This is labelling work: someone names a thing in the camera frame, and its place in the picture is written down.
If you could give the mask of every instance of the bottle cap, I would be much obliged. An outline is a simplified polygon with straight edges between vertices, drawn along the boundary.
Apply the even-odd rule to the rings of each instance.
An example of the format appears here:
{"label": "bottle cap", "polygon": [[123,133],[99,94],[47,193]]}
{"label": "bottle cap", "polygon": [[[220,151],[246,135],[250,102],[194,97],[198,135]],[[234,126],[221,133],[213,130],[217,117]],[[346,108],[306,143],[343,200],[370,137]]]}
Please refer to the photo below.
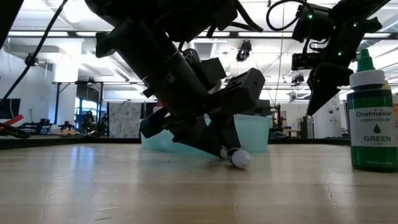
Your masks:
{"label": "bottle cap", "polygon": [[361,50],[358,60],[358,71],[349,76],[351,88],[363,85],[385,84],[386,78],[382,70],[375,70],[372,57],[367,49]]}
{"label": "bottle cap", "polygon": [[369,55],[368,49],[362,49],[361,52],[359,53],[357,72],[363,72],[368,70],[375,70],[373,66],[373,59]]}

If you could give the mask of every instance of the green bottle cap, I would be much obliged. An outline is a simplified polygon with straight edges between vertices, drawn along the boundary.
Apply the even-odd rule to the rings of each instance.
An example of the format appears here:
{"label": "green bottle cap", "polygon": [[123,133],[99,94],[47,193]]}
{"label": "green bottle cap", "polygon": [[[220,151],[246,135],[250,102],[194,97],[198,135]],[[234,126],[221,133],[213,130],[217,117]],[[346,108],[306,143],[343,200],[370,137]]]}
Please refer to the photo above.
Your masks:
{"label": "green bottle cap", "polygon": [[368,70],[375,70],[373,67],[372,57],[369,56],[369,51],[367,49],[362,49],[359,54],[358,60],[358,70],[357,72],[363,72]]}

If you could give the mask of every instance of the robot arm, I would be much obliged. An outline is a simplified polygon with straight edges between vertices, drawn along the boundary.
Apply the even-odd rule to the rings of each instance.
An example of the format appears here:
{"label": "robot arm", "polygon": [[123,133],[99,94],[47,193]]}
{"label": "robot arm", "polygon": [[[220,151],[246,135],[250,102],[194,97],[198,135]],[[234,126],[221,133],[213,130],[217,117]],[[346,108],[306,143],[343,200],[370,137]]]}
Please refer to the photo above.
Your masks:
{"label": "robot arm", "polygon": [[[226,77],[220,60],[201,61],[195,50],[182,52],[173,44],[189,42],[207,27],[226,28],[238,15],[234,1],[181,0],[164,5],[158,1],[123,0],[86,3],[114,26],[110,33],[97,33],[96,56],[117,52],[145,83],[147,89],[143,94],[154,95],[162,102],[161,110],[142,121],[144,137],[168,129],[174,135],[173,141],[218,157],[222,148],[241,147],[233,115],[256,105],[264,76],[252,68],[232,78],[226,88],[215,91]],[[210,117],[210,125],[205,123],[204,114]]]}
{"label": "robot arm", "polygon": [[328,40],[317,53],[294,54],[292,70],[311,69],[307,81],[312,96],[307,114],[313,115],[340,90],[348,86],[353,73],[348,66],[356,57],[356,51],[365,35],[382,28],[377,18],[368,19],[389,0],[342,0],[332,9],[311,5],[298,8],[298,23],[292,38],[303,42],[305,37]]}
{"label": "robot arm", "polygon": [[[114,26],[110,33],[97,33],[96,56],[119,53],[145,83],[144,94],[156,96],[164,106],[141,123],[145,137],[168,129],[175,142],[215,156],[220,156],[224,147],[240,147],[233,115],[256,105],[264,76],[252,68],[232,78],[226,88],[214,91],[226,76],[219,59],[202,62],[195,50],[182,52],[182,44],[179,49],[173,44],[189,42],[208,27],[208,37],[216,28],[223,30],[229,25],[262,32],[238,0],[173,0],[162,4],[154,0],[85,1]],[[271,8],[288,1],[292,0],[282,0]],[[377,19],[367,18],[388,1],[342,0],[333,9],[294,1],[304,6],[298,9],[293,39],[303,42],[307,38],[307,43],[302,54],[293,55],[292,69],[312,70],[308,79],[312,99],[307,113],[314,114],[339,92],[338,86],[348,85],[353,72],[348,66],[362,38],[381,28]],[[247,25],[233,22],[238,12]],[[308,54],[310,39],[326,39],[328,45]],[[210,125],[206,125],[204,114],[209,115]]]}

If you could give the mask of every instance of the black cable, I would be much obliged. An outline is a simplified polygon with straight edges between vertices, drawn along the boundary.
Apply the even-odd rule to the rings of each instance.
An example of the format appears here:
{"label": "black cable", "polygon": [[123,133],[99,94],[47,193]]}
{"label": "black cable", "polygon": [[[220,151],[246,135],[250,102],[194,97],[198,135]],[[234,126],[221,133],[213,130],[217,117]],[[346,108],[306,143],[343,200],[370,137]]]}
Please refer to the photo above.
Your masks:
{"label": "black cable", "polygon": [[214,26],[214,25],[210,26],[209,30],[207,31],[206,37],[209,39],[212,38],[216,28],[217,28],[217,26]]}
{"label": "black cable", "polygon": [[4,95],[4,97],[2,98],[2,100],[0,101],[0,106],[6,102],[8,96],[12,93],[12,91],[14,91],[15,87],[18,86],[19,82],[21,82],[21,80],[25,77],[25,75],[27,74],[27,72],[29,71],[32,63],[35,61],[37,55],[40,52],[40,49],[43,47],[43,44],[47,38],[47,36],[49,35],[49,32],[52,28],[52,26],[54,25],[55,21],[57,20],[57,17],[61,14],[64,5],[68,2],[68,0],[63,0],[63,2],[61,3],[60,7],[58,8],[58,10],[55,12],[53,18],[51,19],[49,25],[47,26],[44,35],[42,37],[42,39],[40,40],[39,45],[36,48],[36,51],[33,53],[32,58],[30,59],[29,63],[26,65],[25,70],[21,73],[21,75],[18,77],[18,79],[14,82],[14,84],[12,84],[12,86],[10,87],[10,89],[7,91],[7,93]]}
{"label": "black cable", "polygon": [[321,48],[315,48],[315,47],[312,47],[312,45],[313,45],[313,44],[325,44],[325,43],[327,43],[328,41],[329,41],[329,38],[325,39],[323,42],[312,42],[312,43],[310,44],[310,49],[319,52],[319,51],[321,50]]}
{"label": "black cable", "polygon": [[21,138],[21,139],[25,139],[25,138],[29,138],[30,134],[28,134],[27,132],[20,130],[18,128],[12,127],[10,125],[6,125],[3,123],[0,123],[0,127],[2,127],[3,129],[0,131],[0,134],[5,134],[8,136],[14,136],[15,138]]}
{"label": "black cable", "polygon": [[252,29],[254,29],[257,32],[262,32],[264,31],[264,29],[257,25],[249,16],[248,12],[246,12],[246,10],[244,9],[244,7],[242,6],[242,4],[239,2],[239,0],[235,0],[235,6],[236,9],[238,10],[238,12],[240,13],[240,15],[242,16],[243,20],[248,24],[249,27],[251,27]]}
{"label": "black cable", "polygon": [[182,47],[184,46],[185,41],[181,41],[180,44],[178,45],[178,51],[182,50]]}
{"label": "black cable", "polygon": [[[281,27],[281,28],[275,28],[275,27],[271,24],[270,19],[269,19],[269,16],[270,16],[270,14],[271,14],[271,11],[272,11],[275,7],[277,7],[277,6],[279,6],[279,5],[283,4],[283,3],[287,3],[287,2],[297,2],[297,3],[303,4],[305,7],[308,8],[308,10],[310,11],[310,13],[313,14],[313,8],[312,8],[311,5],[307,2],[307,0],[281,0],[281,1],[279,1],[279,2],[277,2],[277,3],[275,3],[275,4],[273,4],[273,5],[268,9],[268,11],[267,11],[266,22],[267,22],[268,27],[269,27],[271,30],[273,30],[273,31],[278,31],[278,32],[279,32],[279,31],[282,31],[282,30],[285,30],[285,29],[289,28],[291,25],[293,25],[293,24],[300,18],[300,15],[298,14],[298,15],[296,16],[296,18],[295,18],[292,22],[290,22],[289,24],[287,24],[286,26]],[[308,32],[308,37],[307,37],[307,40],[305,41],[304,48],[303,48],[303,54],[304,54],[304,55],[307,54],[308,45],[310,44],[310,38],[311,38],[311,34],[312,34],[312,21],[313,21],[313,20],[311,20],[310,30],[309,30],[309,32]]]}
{"label": "black cable", "polygon": [[237,27],[237,28],[241,28],[241,29],[244,29],[244,30],[252,31],[252,32],[257,32],[256,30],[254,30],[254,29],[253,29],[252,27],[250,27],[249,25],[242,24],[242,23],[240,23],[240,22],[232,22],[232,23],[230,24],[230,26]]}

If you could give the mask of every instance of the pillar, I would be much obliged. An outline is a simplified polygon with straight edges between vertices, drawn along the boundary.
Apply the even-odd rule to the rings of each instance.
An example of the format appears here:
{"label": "pillar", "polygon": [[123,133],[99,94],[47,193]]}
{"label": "pillar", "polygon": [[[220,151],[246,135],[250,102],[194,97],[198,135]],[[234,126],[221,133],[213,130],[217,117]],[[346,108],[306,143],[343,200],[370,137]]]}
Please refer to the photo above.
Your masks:
{"label": "pillar", "polygon": [[[78,80],[78,72],[80,66],[81,40],[67,42],[60,46],[61,49],[72,55],[71,58],[63,58],[56,62],[53,67],[55,82],[75,82]],[[66,85],[61,85],[60,89],[64,89]],[[63,124],[69,121],[71,124],[75,120],[75,101],[76,101],[76,85],[68,85],[59,95],[58,118],[57,124]],[[51,103],[49,108],[49,116],[52,122],[55,117],[55,102],[57,95],[57,85],[52,85]]]}

